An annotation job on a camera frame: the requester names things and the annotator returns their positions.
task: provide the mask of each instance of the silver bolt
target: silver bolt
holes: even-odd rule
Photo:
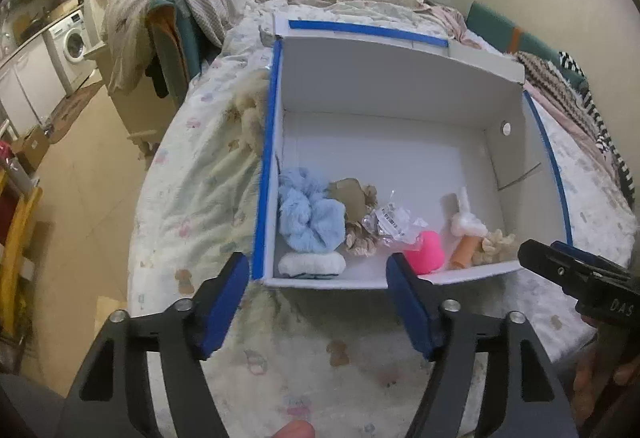
[[[109,320],[112,323],[121,323],[126,318],[127,312],[125,312],[124,310],[116,310],[111,315],[109,315]]]
[[[515,322],[516,324],[524,324],[524,322],[527,320],[527,318],[524,316],[524,313],[522,312],[510,312],[509,319],[511,319],[511,321]]]
[[[455,299],[447,299],[442,303],[442,309],[447,312],[459,312],[460,311],[460,303]]]
[[[174,303],[174,308],[178,310],[178,312],[188,312],[193,307],[193,301],[191,299],[178,299]]]

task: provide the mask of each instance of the light blue plush item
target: light blue plush item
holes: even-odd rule
[[[329,182],[304,167],[280,174],[280,233],[297,252],[325,254],[344,241],[344,205],[326,197]]]

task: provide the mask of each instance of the washing machine door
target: washing machine door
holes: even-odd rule
[[[69,30],[62,43],[62,51],[66,60],[72,64],[78,64],[84,60],[84,52],[86,50],[84,39],[82,39],[82,30],[79,28]]]

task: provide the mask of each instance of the washing machine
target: washing machine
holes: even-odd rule
[[[91,43],[82,11],[57,21],[45,32],[44,39],[66,94],[71,95],[95,69],[95,62],[84,58]]]

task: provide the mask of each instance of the brown rug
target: brown rug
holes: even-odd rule
[[[49,142],[55,144],[62,140],[71,125],[76,121],[76,118],[78,118],[78,115],[84,110],[89,101],[94,98],[101,86],[102,81],[94,82],[84,88],[79,88],[70,97],[62,99],[62,102],[51,113],[50,128],[47,129]]]

